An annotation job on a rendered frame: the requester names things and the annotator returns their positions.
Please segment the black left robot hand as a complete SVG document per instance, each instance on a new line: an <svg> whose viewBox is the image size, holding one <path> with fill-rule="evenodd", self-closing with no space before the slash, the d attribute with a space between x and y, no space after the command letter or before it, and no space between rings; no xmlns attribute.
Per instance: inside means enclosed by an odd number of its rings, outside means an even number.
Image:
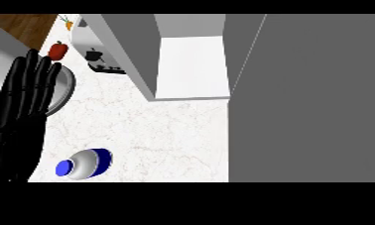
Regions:
<svg viewBox="0 0 375 225"><path fill-rule="evenodd" d="M0 88L0 183L26 182L36 168L60 70L35 49L11 62Z"/></svg>

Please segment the blue capped water bottle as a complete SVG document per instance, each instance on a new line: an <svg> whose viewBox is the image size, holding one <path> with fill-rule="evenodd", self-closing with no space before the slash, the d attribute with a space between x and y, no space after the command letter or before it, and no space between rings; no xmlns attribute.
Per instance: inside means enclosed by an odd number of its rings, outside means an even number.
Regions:
<svg viewBox="0 0 375 225"><path fill-rule="evenodd" d="M86 149L78 151L55 165L55 175L72 180L86 179L106 172L112 163L112 154L107 149Z"/></svg>

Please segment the grey open cabinet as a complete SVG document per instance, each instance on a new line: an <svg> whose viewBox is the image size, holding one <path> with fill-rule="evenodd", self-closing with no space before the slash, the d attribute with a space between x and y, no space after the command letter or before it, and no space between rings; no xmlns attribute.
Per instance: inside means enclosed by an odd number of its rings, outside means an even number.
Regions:
<svg viewBox="0 0 375 225"><path fill-rule="evenodd" d="M148 101L227 99L264 14L83 14Z"/></svg>

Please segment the large grey cabinet door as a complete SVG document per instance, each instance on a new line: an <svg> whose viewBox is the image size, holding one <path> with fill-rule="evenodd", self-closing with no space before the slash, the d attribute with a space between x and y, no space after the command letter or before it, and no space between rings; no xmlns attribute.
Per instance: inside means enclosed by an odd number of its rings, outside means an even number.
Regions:
<svg viewBox="0 0 375 225"><path fill-rule="evenodd" d="M231 181L375 181L375 15L269 15L228 103Z"/></svg>

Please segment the grey round plate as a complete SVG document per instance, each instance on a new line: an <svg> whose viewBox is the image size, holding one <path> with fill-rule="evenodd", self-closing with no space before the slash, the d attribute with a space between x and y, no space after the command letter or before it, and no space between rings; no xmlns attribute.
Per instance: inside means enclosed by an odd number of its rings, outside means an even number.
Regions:
<svg viewBox="0 0 375 225"><path fill-rule="evenodd" d="M55 79L55 87L47 115L51 116L66 105L76 86L76 78L72 71L61 66Z"/></svg>

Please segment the red bell pepper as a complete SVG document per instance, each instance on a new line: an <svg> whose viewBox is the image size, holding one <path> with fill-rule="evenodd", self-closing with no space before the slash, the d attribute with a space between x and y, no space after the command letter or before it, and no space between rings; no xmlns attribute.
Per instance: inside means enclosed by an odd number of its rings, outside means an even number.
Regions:
<svg viewBox="0 0 375 225"><path fill-rule="evenodd" d="M67 52L67 45L63 44L60 41L55 41L48 50L48 57L51 60L60 60L64 57Z"/></svg>

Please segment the orange carrot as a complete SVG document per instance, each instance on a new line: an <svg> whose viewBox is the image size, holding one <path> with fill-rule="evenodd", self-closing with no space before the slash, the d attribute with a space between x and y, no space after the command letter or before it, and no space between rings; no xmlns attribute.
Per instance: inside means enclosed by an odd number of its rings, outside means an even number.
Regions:
<svg viewBox="0 0 375 225"><path fill-rule="evenodd" d="M66 26L66 29L67 29L67 31L69 31L70 28L72 28L72 26L73 26L73 22L67 19L66 16L61 17L61 16L58 15L58 17L60 17L61 21L64 22L64 26Z"/></svg>

